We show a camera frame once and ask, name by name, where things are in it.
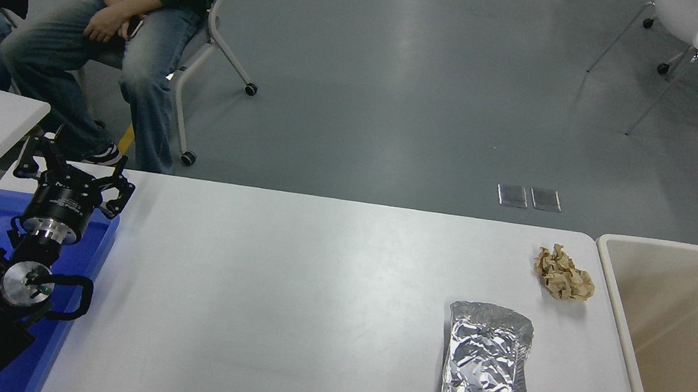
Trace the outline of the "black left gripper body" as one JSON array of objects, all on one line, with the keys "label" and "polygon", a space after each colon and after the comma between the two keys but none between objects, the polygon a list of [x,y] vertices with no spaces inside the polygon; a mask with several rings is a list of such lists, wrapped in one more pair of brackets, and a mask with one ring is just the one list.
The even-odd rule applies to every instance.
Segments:
[{"label": "black left gripper body", "polygon": [[22,217],[22,228],[35,231],[48,222],[65,225],[65,235],[80,237],[97,204],[97,190],[80,184],[77,188],[61,182],[38,181],[37,189]]}]

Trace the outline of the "seated person's left hand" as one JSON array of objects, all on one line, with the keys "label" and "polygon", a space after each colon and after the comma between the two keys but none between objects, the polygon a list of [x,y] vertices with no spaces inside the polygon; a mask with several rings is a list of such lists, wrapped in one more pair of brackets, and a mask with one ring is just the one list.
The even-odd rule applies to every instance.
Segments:
[{"label": "seated person's left hand", "polygon": [[128,28],[133,15],[128,13],[123,6],[122,3],[119,3],[97,11],[84,29],[84,36],[89,40],[103,44],[116,35],[119,35],[122,40],[128,41]]}]

